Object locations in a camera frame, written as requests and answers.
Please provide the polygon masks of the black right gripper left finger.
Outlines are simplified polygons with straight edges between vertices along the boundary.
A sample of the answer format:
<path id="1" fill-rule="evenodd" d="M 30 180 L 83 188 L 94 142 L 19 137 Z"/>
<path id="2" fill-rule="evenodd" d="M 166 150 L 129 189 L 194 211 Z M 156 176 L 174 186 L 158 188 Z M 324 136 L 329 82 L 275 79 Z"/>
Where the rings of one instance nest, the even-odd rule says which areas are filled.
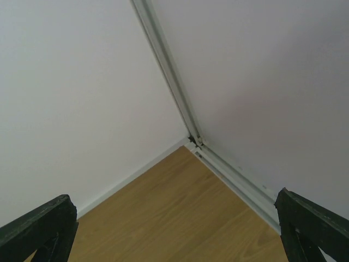
<path id="1" fill-rule="evenodd" d="M 79 223 L 62 194 L 1 227 L 1 261 L 68 261 Z"/>

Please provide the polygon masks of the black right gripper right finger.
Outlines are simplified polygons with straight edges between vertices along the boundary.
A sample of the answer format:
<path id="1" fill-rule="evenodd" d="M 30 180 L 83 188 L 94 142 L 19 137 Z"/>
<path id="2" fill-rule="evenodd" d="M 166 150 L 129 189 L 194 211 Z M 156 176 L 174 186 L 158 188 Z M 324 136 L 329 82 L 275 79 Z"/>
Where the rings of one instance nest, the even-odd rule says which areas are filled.
<path id="1" fill-rule="evenodd" d="M 348 261 L 348 220 L 283 188 L 277 196 L 281 241 L 288 261 Z"/>

